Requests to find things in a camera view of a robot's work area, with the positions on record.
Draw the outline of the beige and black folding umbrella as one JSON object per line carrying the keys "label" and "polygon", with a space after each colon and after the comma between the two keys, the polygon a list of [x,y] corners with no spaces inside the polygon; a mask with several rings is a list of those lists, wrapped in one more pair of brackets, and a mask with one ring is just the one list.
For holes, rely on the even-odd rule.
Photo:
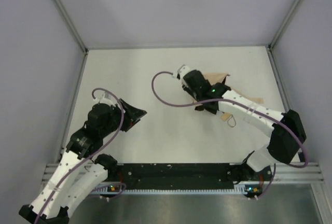
{"label": "beige and black folding umbrella", "polygon": [[[213,85],[217,82],[225,83],[228,76],[230,76],[230,74],[228,74],[228,73],[205,73],[205,74],[203,74],[203,77],[211,85]],[[262,97],[250,97],[250,96],[247,96],[247,95],[243,94],[241,91],[239,91],[235,88],[232,88],[232,90],[234,90],[239,95],[253,101],[256,104],[263,104],[264,103],[264,99]],[[234,128],[237,125],[237,122],[236,122],[234,116],[230,113],[222,112],[221,116],[220,116],[220,119],[223,122],[226,121],[228,126],[231,127],[231,128]]]}

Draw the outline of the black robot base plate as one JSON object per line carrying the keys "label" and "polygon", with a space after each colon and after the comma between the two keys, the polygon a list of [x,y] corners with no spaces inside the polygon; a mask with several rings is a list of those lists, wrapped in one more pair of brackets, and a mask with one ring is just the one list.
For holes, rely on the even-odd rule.
{"label": "black robot base plate", "polygon": [[127,190],[212,190],[271,177],[269,166],[254,172],[246,165],[230,163],[125,163],[118,164],[106,181],[125,183]]}

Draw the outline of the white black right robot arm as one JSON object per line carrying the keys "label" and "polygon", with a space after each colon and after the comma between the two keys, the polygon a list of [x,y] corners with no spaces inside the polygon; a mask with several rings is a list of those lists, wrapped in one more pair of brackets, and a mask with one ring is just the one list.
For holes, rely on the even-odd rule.
{"label": "white black right robot arm", "polygon": [[244,164],[255,172],[275,163],[290,164],[298,153],[306,134],[299,114],[294,110],[280,112],[265,108],[240,95],[225,82],[211,84],[203,74],[187,66],[177,71],[182,88],[202,104],[196,110],[206,110],[214,115],[229,113],[243,119],[270,138],[268,144],[251,152]]}

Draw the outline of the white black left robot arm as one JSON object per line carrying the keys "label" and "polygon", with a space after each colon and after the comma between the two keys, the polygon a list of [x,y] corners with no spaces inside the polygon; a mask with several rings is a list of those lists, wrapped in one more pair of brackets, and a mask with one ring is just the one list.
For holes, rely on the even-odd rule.
{"label": "white black left robot arm", "polygon": [[72,134],[44,189],[20,208],[19,215],[29,223],[68,223],[89,193],[116,171],[117,161],[101,153],[106,147],[103,139],[129,131],[146,114],[122,99],[116,103],[105,97],[96,100],[83,127]]}

